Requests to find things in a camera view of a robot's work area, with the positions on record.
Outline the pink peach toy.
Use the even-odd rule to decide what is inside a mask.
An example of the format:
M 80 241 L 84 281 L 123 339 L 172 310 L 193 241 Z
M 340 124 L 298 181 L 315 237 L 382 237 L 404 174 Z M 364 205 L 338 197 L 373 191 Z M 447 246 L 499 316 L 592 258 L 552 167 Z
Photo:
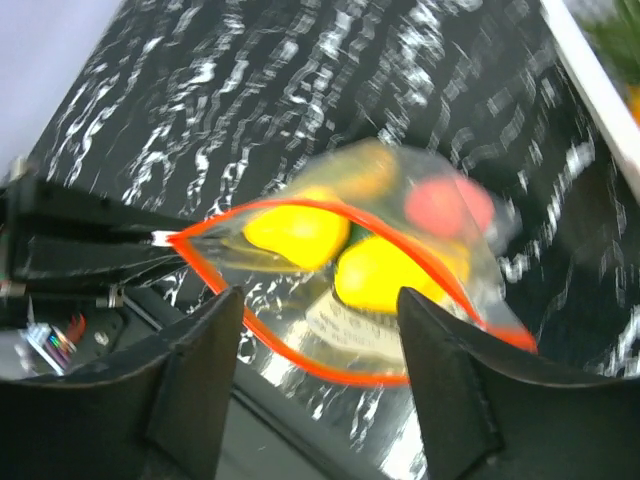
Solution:
M 416 183 L 404 202 L 405 217 L 417 228 L 443 238 L 484 233 L 495 207 L 489 193 L 459 174 L 437 175 Z

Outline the green avocado toy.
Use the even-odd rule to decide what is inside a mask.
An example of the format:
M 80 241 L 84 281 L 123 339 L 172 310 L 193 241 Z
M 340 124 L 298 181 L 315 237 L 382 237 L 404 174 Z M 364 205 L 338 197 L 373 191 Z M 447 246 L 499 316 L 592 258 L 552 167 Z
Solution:
M 352 224 L 346 246 L 352 246 L 364 239 L 371 237 L 372 235 L 373 233 L 370 230 L 362 227 L 361 225 Z

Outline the yellow orange papaya toy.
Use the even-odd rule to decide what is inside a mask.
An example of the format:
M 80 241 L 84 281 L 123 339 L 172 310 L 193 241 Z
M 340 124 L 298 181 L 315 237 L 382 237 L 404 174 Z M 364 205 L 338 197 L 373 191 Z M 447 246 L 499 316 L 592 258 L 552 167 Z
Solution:
M 325 155 L 300 179 L 307 185 L 328 187 L 344 200 L 369 200 L 385 194 L 398 173 L 392 148 L 361 143 Z

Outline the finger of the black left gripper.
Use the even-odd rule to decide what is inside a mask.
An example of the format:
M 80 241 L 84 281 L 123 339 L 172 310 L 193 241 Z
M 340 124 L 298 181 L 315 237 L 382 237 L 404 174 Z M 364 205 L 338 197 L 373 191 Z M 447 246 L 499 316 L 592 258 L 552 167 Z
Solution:
M 192 220 L 25 174 L 4 187 L 7 295 L 112 295 L 184 267 L 170 235 Z

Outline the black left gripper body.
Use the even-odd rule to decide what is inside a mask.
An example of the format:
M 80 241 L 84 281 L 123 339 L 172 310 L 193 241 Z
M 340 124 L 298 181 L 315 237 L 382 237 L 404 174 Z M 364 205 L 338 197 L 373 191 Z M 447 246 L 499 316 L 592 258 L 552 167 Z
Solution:
M 1 283 L 1 378 L 64 376 L 116 350 L 128 319 L 122 289 Z

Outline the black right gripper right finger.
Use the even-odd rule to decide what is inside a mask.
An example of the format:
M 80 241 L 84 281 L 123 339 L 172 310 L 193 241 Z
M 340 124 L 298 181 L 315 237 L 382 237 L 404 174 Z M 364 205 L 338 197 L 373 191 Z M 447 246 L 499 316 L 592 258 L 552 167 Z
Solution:
M 398 309 L 429 478 L 638 478 L 638 379 L 527 353 L 409 288 Z

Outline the clear zip top bag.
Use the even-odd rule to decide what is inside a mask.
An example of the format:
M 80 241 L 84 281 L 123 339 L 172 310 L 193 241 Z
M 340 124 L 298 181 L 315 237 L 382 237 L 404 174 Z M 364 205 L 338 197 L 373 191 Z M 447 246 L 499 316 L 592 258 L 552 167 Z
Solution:
M 369 139 L 168 242 L 212 291 L 243 289 L 245 326 L 273 353 L 333 383 L 394 387 L 408 381 L 403 288 L 536 350 L 498 262 L 520 228 L 510 202 L 442 155 Z

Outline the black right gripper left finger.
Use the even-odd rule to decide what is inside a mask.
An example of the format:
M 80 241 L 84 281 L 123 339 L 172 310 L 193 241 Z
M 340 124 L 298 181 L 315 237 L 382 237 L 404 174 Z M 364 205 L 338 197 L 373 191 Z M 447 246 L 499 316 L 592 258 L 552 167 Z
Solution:
M 66 376 L 2 381 L 2 478 L 137 479 L 153 455 L 213 478 L 243 311 L 232 287 Z

